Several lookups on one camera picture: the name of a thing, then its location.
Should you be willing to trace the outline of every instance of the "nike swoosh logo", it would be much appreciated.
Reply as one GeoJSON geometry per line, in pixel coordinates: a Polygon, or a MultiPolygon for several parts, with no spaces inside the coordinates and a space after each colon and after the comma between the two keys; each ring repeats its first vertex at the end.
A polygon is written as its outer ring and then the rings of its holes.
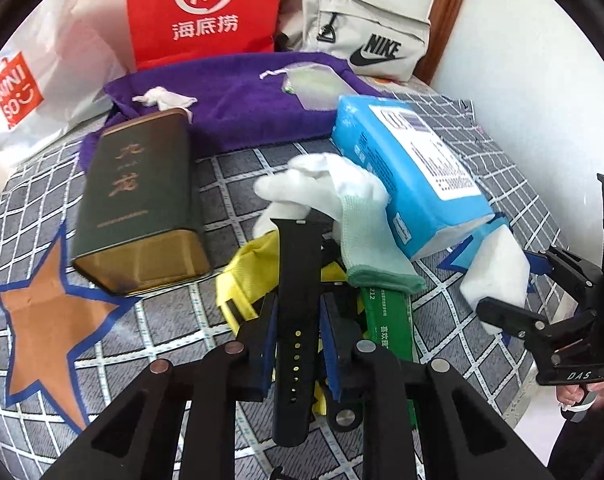
{"type": "Polygon", "coordinates": [[[397,61],[399,59],[406,59],[405,57],[382,57],[379,59],[371,59],[369,57],[362,56],[362,48],[363,47],[360,47],[353,54],[351,54],[349,62],[351,62],[353,66],[369,66],[375,65],[376,63],[384,63],[385,61],[397,61]]]}

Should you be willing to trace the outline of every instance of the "white plastic bag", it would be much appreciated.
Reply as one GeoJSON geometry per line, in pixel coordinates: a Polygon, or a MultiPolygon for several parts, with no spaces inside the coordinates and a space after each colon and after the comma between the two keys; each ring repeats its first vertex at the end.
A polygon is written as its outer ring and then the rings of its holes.
{"type": "Polygon", "coordinates": [[[0,153],[11,168],[109,110],[102,87],[125,73],[75,6],[42,1],[0,53],[0,153]]]}

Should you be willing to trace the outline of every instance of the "black pants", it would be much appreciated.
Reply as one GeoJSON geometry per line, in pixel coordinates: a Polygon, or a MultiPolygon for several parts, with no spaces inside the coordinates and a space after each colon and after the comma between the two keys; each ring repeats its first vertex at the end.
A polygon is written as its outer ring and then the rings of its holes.
{"type": "Polygon", "coordinates": [[[564,423],[548,460],[556,480],[581,480],[604,449],[604,407],[581,422],[564,423]]]}

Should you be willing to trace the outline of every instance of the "orange star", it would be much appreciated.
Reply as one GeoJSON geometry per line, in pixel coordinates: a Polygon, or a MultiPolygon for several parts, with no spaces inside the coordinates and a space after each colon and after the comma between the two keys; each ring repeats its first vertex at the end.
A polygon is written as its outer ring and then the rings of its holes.
{"type": "Polygon", "coordinates": [[[13,335],[7,406],[41,390],[77,432],[89,423],[74,361],[102,339],[139,298],[114,298],[66,280],[64,223],[30,280],[0,285],[13,335]]]}

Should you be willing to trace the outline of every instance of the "nike bag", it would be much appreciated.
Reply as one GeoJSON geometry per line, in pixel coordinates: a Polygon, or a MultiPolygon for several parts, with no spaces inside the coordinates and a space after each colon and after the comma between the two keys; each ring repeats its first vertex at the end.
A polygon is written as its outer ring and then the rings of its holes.
{"type": "Polygon", "coordinates": [[[138,69],[273,52],[279,0],[127,0],[138,69]]]}
{"type": "Polygon", "coordinates": [[[43,0],[0,51],[0,163],[7,168],[112,106],[102,87],[125,71],[74,15],[76,3],[43,0]]]}
{"type": "Polygon", "coordinates": [[[429,23],[359,0],[284,0],[279,30],[288,46],[347,59],[358,75],[408,81],[426,54],[429,23]]]}

